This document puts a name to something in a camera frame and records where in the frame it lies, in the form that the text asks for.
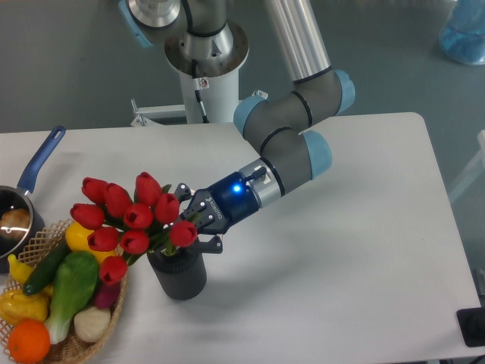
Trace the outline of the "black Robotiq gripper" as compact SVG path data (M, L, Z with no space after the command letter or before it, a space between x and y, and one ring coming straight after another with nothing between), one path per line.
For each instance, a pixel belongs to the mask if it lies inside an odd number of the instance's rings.
M211 186L195 191L180 183L173 192L181 207L182 220L195 215L198 237L191 245L191 253L222 253L223 234L260 207L255 193L246 184L247 178L236 171Z

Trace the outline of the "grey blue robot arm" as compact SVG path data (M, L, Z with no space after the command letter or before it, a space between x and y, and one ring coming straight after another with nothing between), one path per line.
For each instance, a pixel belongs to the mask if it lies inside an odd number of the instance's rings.
M349 75L332 68L308 1L267 1L293 91L270 101L257 91L239 98L239 69L249 53L243 29L227 18L224 1L121 1L127 26L144 48L164 46L178 73L180 107L134 108L138 118L184 115L190 124L233 123L258 153L239 171L205 189L178 193L210 240L191 253L220 253L227 230L259 209L315 179L331 165L326 140L312 126L355 100Z

